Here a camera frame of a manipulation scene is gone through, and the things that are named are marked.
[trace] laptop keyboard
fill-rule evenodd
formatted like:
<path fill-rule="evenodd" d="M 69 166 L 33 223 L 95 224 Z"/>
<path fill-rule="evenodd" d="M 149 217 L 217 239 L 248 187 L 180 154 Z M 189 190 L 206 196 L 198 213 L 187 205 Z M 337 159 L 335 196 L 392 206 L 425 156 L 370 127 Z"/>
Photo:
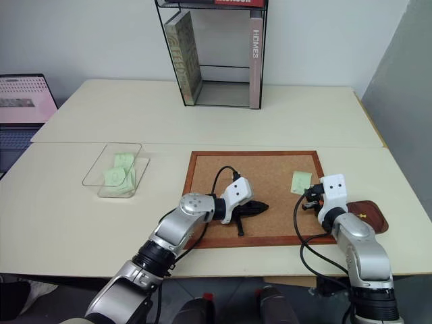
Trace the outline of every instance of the laptop keyboard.
<path fill-rule="evenodd" d="M 34 130 L 2 130 L 0 132 L 0 149 L 27 149 Z"/>

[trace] white table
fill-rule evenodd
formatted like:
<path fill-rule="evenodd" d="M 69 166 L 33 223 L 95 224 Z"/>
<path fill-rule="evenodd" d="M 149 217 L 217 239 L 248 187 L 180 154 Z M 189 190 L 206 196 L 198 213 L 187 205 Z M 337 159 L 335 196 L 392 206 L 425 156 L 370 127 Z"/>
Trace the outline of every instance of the white table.
<path fill-rule="evenodd" d="M 185 107 L 175 82 L 88 80 L 34 142 L 382 147 L 348 87 L 264 86 L 263 109 Z"/>
<path fill-rule="evenodd" d="M 177 205 L 191 151 L 208 145 L 145 144 L 151 161 L 134 197 L 98 198 L 81 184 L 101 143 L 34 143 L 0 181 L 0 272 L 112 276 L 131 258 L 159 218 Z M 298 150 L 298 147 L 219 146 L 214 150 Z M 389 230 L 377 236 L 395 274 L 432 273 L 426 248 L 432 223 L 386 148 L 314 148 L 325 174 L 344 173 L 349 200 L 370 199 Z M 344 263 L 336 245 L 317 246 Z M 338 270 L 314 256 L 326 274 Z M 175 276 L 310 275 L 298 246 L 195 250 Z"/>

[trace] laptop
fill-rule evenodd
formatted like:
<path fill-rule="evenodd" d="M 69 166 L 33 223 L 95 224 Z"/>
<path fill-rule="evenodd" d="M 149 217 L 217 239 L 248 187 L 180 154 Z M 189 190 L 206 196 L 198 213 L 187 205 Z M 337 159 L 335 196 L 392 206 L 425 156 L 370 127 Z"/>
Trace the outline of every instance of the laptop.
<path fill-rule="evenodd" d="M 0 74 L 0 172 L 9 170 L 56 111 L 43 74 Z"/>

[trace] book spine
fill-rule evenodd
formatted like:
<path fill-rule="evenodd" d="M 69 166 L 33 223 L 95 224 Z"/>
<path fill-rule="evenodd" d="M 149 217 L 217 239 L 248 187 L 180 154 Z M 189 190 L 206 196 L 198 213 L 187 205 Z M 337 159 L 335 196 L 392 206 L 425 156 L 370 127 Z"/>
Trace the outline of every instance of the book spine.
<path fill-rule="evenodd" d="M 215 5 L 243 5 L 246 7 L 264 7 L 264 0 L 215 0 Z"/>
<path fill-rule="evenodd" d="M 250 54 L 249 54 L 249 107 L 260 108 L 261 70 L 263 66 L 263 18 L 260 12 L 254 12 L 250 18 Z"/>
<path fill-rule="evenodd" d="M 194 105 L 194 98 L 189 85 L 189 79 L 186 70 L 186 64 L 183 57 L 182 50 L 180 49 L 179 35 L 175 26 L 165 26 L 165 33 L 167 35 L 169 52 L 173 59 L 175 74 L 177 75 L 182 96 L 186 105 Z"/>

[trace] bookshelf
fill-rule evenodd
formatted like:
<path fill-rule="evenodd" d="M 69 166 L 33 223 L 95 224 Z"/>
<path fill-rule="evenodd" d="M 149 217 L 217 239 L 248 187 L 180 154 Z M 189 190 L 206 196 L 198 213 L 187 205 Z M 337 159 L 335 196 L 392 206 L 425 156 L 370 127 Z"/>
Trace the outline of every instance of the bookshelf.
<path fill-rule="evenodd" d="M 239 107 L 249 108 L 249 50 L 250 41 L 249 35 L 244 38 L 245 31 L 249 33 L 249 13 L 251 11 L 261 11 L 263 17 L 263 33 L 262 33 L 262 55 L 261 55 L 261 77 L 259 80 L 259 109 L 261 108 L 261 94 L 263 88 L 263 68 L 264 68 L 264 56 L 265 56 L 265 39 L 267 31 L 267 11 L 268 11 L 268 0 L 265 0 L 264 7 L 247 7 L 238 5 L 215 5 L 212 3 L 195 3 L 195 2 L 167 2 L 165 0 L 155 0 L 155 6 L 157 8 L 157 14 L 161 23 L 161 28 L 165 38 L 167 48 L 169 49 L 167 35 L 164 29 L 164 23 L 168 19 L 178 12 L 191 11 L 192 15 L 192 27 L 195 33 L 196 47 L 198 49 L 198 60 L 200 64 L 200 72 L 202 75 L 202 88 L 199 92 L 195 105 L 200 106 L 223 106 L 223 107 Z M 195 28 L 196 20 L 204 15 L 205 18 L 212 17 L 212 13 L 220 11 L 223 17 L 223 21 L 215 22 L 214 19 L 205 20 L 201 18 L 200 28 L 198 29 L 199 35 L 197 35 L 197 29 Z M 239 21 L 235 24 L 231 24 L 232 20 L 239 18 Z M 236 51 L 236 45 L 229 46 L 229 49 L 234 55 L 226 55 L 225 57 L 210 57 L 208 55 L 202 55 L 206 53 L 206 48 L 209 46 L 209 39 L 213 43 L 220 43 L 220 47 L 227 47 L 224 43 L 225 39 L 216 37 L 212 34 L 213 29 L 221 27 L 224 24 L 223 31 L 226 33 L 230 32 L 230 28 L 241 29 L 243 36 L 239 36 L 239 49 Z M 169 54 L 171 64 L 173 66 L 175 77 L 179 86 L 180 94 L 183 100 L 183 104 L 187 106 L 180 87 L 179 78 L 176 73 L 174 61 Z"/>

